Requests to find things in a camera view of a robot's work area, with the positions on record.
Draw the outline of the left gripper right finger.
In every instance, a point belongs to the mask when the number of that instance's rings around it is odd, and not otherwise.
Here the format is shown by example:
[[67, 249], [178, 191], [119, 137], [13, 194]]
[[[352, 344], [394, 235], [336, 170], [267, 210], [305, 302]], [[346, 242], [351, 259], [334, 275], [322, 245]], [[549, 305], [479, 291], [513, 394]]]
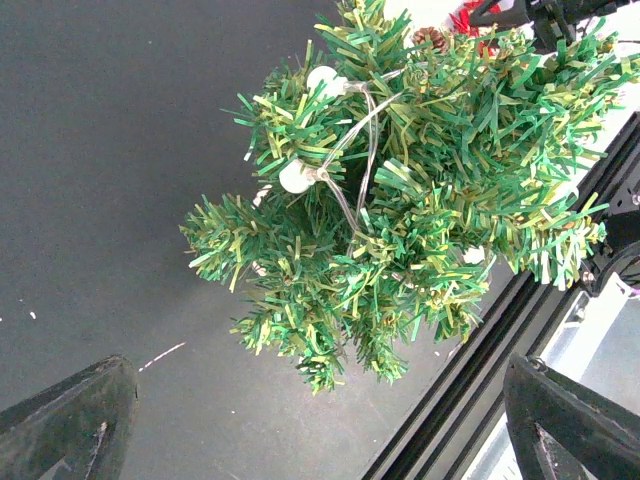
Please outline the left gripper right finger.
[[548, 367], [509, 358], [507, 430], [524, 479], [637, 479], [639, 416]]

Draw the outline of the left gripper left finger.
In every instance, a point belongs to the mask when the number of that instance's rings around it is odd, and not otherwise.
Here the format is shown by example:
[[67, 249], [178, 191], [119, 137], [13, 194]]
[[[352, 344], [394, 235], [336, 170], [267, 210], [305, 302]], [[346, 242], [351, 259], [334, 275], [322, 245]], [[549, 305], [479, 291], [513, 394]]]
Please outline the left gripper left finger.
[[1, 412], [1, 477], [118, 479], [137, 407], [129, 360], [90, 365]]

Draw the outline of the small green christmas tree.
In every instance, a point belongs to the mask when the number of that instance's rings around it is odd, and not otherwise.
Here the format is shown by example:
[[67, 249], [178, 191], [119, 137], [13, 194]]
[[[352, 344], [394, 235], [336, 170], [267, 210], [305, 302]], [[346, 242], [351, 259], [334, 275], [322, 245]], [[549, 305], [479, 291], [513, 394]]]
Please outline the small green christmas tree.
[[314, 392], [349, 357], [400, 379], [395, 347], [422, 325], [466, 340], [497, 259], [573, 285], [606, 236], [573, 179], [639, 79], [638, 53], [604, 25], [551, 54], [516, 28], [441, 31], [439, 53], [382, 1], [338, 12], [317, 25], [327, 50], [275, 69], [235, 116], [257, 195], [203, 200], [181, 226], [200, 278], [251, 285], [234, 326], [245, 347], [293, 359]]

